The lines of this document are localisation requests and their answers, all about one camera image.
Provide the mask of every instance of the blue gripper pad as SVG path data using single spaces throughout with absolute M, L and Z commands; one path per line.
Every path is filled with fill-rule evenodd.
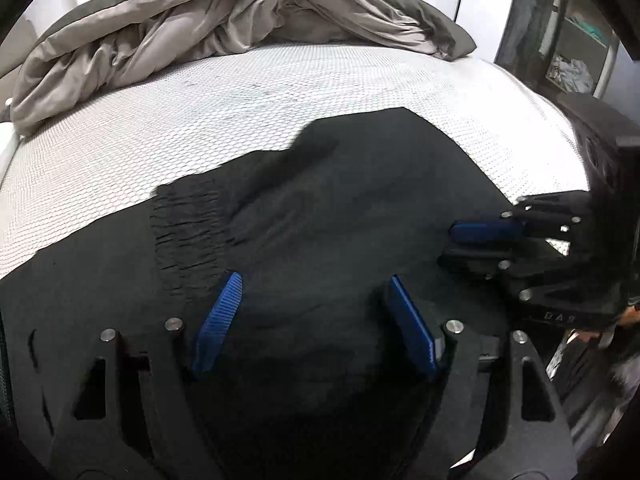
M 444 336 L 437 325 L 431 326 L 430 330 L 397 276 L 392 276 L 389 281 L 386 306 L 402 333 L 409 359 L 420 373 L 428 376 L 436 374 L 438 361 L 444 351 Z M 434 330 L 438 331 L 436 337 L 432 332 Z
M 485 244 L 516 241 L 523 232 L 524 224 L 519 220 L 462 221 L 449 228 L 449 238 L 457 244 Z
M 196 339 L 196 356 L 191 371 L 200 377 L 213 368 L 242 300 L 242 277 L 234 272 L 220 292 Z

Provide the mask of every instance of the mattress cover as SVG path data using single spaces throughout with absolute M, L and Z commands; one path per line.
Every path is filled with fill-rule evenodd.
M 284 44 L 174 66 L 49 120 L 0 187 L 0 277 L 156 186 L 322 117 L 405 107 L 454 140 L 510 200 L 587 189 L 569 121 L 491 63 L 352 44 Z

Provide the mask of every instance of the mesh texture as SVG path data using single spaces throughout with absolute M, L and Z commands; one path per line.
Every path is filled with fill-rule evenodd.
M 405 107 L 454 140 L 509 198 L 587 189 L 571 125 L 491 63 L 379 46 L 265 46 L 174 66 L 50 120 L 0 188 L 0 277 L 156 186 L 322 117 Z

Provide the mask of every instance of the black fabric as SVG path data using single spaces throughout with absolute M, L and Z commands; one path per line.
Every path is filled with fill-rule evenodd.
M 230 478 L 381 478 L 427 386 L 376 291 L 421 268 L 441 320 L 504 333 L 496 297 L 435 261 L 453 220 L 507 205 L 404 108 L 318 120 L 284 152 L 161 186 L 1 280 L 20 436 L 45 461 L 43 406 L 55 432 L 87 342 L 172 316 L 193 332 L 236 270 L 238 314 L 214 371 L 188 390 Z
M 640 390 L 637 390 L 616 429 L 583 465 L 576 480 L 632 478 L 630 472 L 638 468 L 639 417 Z
M 11 391 L 11 377 L 9 374 L 9 355 L 4 338 L 2 313 L 0 312 L 0 418 L 9 426 L 15 424 L 14 396 Z
M 638 387 L 634 360 L 640 348 L 635 325 L 616 327 L 611 345 L 598 348 L 598 340 L 574 340 L 567 345 L 553 378 L 571 429 L 576 455 L 585 460 L 602 444 L 611 415 L 625 413 Z M 621 365 L 629 364 L 626 370 Z
M 0 415 L 0 471 L 7 480 L 53 480 Z
M 423 27 L 430 28 L 434 33 L 434 43 L 441 47 L 448 61 L 464 57 L 476 49 L 476 42 L 464 28 L 427 2 L 422 0 L 385 1 L 421 23 Z M 428 23 L 433 23 L 435 27 L 430 27 Z

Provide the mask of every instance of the metal screw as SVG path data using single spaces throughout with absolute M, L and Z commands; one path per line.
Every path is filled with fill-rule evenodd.
M 105 343 L 111 341 L 114 337 L 116 337 L 116 331 L 113 328 L 107 328 L 100 332 L 100 339 Z
M 169 332 L 175 332 L 182 328 L 182 320 L 179 317 L 170 317 L 164 322 L 164 328 Z
M 459 334 L 465 329 L 461 321 L 457 319 L 449 319 L 445 325 L 446 329 L 453 334 Z
M 513 335 L 513 340 L 516 343 L 520 343 L 521 345 L 523 345 L 529 340 L 529 336 L 525 334 L 522 330 L 516 330 L 512 335 Z
M 529 301 L 533 297 L 533 293 L 528 288 L 525 288 L 520 291 L 518 297 L 520 298 L 520 301 Z

